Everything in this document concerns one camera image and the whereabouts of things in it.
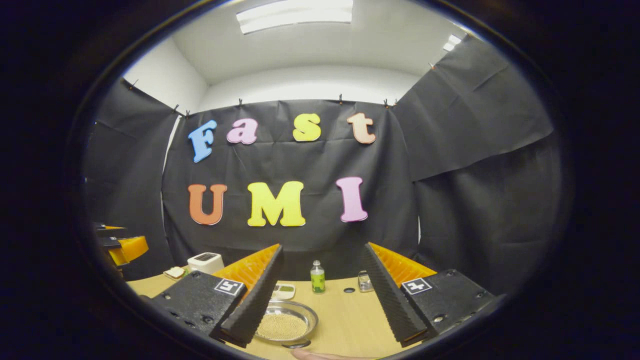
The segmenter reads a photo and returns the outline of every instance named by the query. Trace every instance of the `blue letter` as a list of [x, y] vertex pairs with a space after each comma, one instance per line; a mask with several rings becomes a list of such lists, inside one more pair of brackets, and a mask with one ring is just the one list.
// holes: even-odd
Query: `blue letter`
[[214, 120], [210, 120], [208, 123], [200, 126], [189, 134], [189, 138], [191, 139], [191, 143], [193, 144], [193, 152], [195, 152], [195, 156], [193, 157], [193, 162], [197, 163], [198, 161], [206, 158], [211, 154], [211, 148], [207, 146], [213, 145], [213, 132], [211, 130], [215, 129], [218, 124]]

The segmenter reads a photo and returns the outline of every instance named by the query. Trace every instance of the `metal container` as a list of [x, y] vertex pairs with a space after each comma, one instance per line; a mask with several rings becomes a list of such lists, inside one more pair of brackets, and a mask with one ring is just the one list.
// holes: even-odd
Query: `metal container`
[[366, 270], [358, 272], [358, 288], [360, 288], [361, 293], [373, 291], [373, 284], [371, 284], [371, 279]]
[[286, 348], [307, 347], [311, 344], [311, 340], [309, 340], [307, 336], [316, 328], [316, 325], [318, 324], [318, 315], [310, 307], [304, 304], [300, 304], [299, 302], [271, 299], [269, 300], [267, 311], [264, 314], [265, 315], [277, 315], [277, 314], [293, 315], [297, 318], [302, 319], [305, 322], [305, 324], [307, 325], [307, 331], [305, 331], [304, 335], [294, 339], [264, 338], [258, 335], [257, 332], [255, 333], [256, 338], [269, 340], [269, 341], [277, 341], [279, 343], [282, 343], [281, 345]]

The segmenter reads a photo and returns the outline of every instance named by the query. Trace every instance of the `green bottle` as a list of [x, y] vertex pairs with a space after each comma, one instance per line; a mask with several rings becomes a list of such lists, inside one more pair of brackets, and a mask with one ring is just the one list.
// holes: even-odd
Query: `green bottle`
[[320, 260], [315, 260], [311, 268], [311, 288], [314, 293], [324, 293], [324, 269], [320, 266]]

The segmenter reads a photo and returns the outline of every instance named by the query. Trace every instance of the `foam letter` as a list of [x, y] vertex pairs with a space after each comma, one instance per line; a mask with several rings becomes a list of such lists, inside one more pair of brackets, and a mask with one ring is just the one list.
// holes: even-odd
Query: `foam letter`
[[202, 212], [202, 194], [207, 187], [200, 184], [192, 184], [189, 190], [189, 214], [193, 221], [202, 225], [215, 225], [222, 219], [222, 200], [227, 186], [223, 184], [211, 185], [213, 193], [213, 211], [207, 215]]
[[376, 135], [369, 134], [367, 125], [373, 125], [373, 120], [365, 118], [364, 113], [357, 113], [347, 119], [353, 125], [353, 137], [360, 143], [372, 143], [376, 141]]
[[320, 124], [320, 117], [317, 114], [300, 114], [293, 120], [293, 138], [297, 142], [312, 142], [318, 140], [322, 130], [317, 125]]
[[365, 220], [369, 214], [362, 209], [360, 201], [360, 177], [343, 177], [335, 182], [342, 190], [342, 202], [344, 203], [344, 213], [340, 217], [343, 222], [355, 222]]
[[251, 192], [251, 218], [247, 221], [249, 226], [265, 226], [267, 222], [262, 218], [262, 211], [267, 216], [269, 224], [278, 222], [280, 213], [284, 212], [280, 225], [302, 226], [306, 220], [302, 217], [300, 209], [300, 191], [304, 184], [299, 181], [288, 181], [282, 185], [277, 198], [266, 183], [252, 183], [247, 189]]
[[249, 145], [258, 139], [255, 136], [255, 132], [258, 130], [258, 122], [253, 119], [236, 120], [233, 127], [234, 128], [227, 133], [227, 141], [230, 143], [242, 142], [245, 145]]
[[200, 126], [189, 134], [188, 137], [191, 139], [193, 152], [195, 152], [195, 156], [193, 156], [194, 163], [197, 163], [211, 154], [211, 148], [208, 147], [207, 144], [213, 145], [212, 130], [215, 129], [216, 126], [218, 126], [218, 124], [214, 120], [210, 120], [208, 123]]

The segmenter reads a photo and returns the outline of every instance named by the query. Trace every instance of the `black backdrop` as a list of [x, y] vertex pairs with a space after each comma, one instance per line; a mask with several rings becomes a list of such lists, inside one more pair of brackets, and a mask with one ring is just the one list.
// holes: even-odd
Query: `black backdrop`
[[124, 81], [102, 102], [84, 168], [91, 219], [144, 235], [149, 250], [123, 267], [126, 280], [162, 273], [174, 265], [164, 235], [161, 176], [178, 114]]
[[418, 259], [513, 291], [555, 245], [562, 164], [551, 111], [493, 46], [467, 36], [394, 108], [420, 213]]
[[[357, 142], [346, 122], [358, 112], [373, 119], [372, 144]], [[293, 120], [301, 113], [320, 116], [318, 140], [294, 140]], [[550, 116], [524, 76], [474, 37], [463, 39], [391, 108], [273, 101], [182, 117], [162, 174], [174, 116], [167, 106], [118, 84], [90, 140], [92, 215], [147, 235], [150, 245], [148, 254], [127, 266], [128, 280], [185, 265], [205, 251], [222, 254], [229, 264], [274, 243], [284, 246], [283, 279], [306, 279], [315, 259], [328, 279], [351, 277], [359, 271], [362, 244], [373, 241], [435, 270], [457, 268], [503, 293], [515, 289], [553, 246], [561, 165]], [[232, 123], [244, 118], [259, 123], [257, 141], [227, 142]], [[218, 124], [212, 154], [194, 163], [188, 134], [211, 119]], [[342, 196], [335, 182], [347, 176], [364, 180], [360, 194], [369, 218], [363, 222], [340, 221]], [[248, 226], [247, 185], [265, 182], [277, 196], [287, 181], [305, 185], [301, 208], [307, 223]], [[191, 184], [227, 186], [219, 223], [191, 219]], [[207, 190], [203, 212], [211, 208]]]
[[[363, 112], [373, 119], [371, 144], [359, 143], [346, 119]], [[301, 113], [320, 116], [321, 136], [313, 142], [296, 142], [293, 123]], [[228, 143], [226, 134], [238, 119], [258, 123], [257, 140], [251, 145]], [[194, 163], [188, 134], [214, 119], [212, 154]], [[369, 217], [344, 223], [342, 193], [335, 184], [342, 177], [357, 176], [362, 207]], [[264, 182], [277, 196], [287, 181], [301, 181], [301, 227], [267, 223], [250, 227], [250, 183]], [[215, 225], [201, 225], [189, 215], [191, 184], [225, 184], [223, 216]], [[220, 253], [229, 264], [274, 243], [284, 247], [286, 280], [307, 280], [312, 262], [319, 259], [327, 279], [355, 276], [363, 244], [373, 241], [413, 256], [417, 250], [418, 214], [402, 130], [390, 109], [383, 105], [335, 101], [272, 101], [205, 111], [181, 119], [170, 147], [163, 179], [165, 224], [176, 262], [204, 251]], [[210, 213], [212, 195], [203, 197], [203, 211]]]

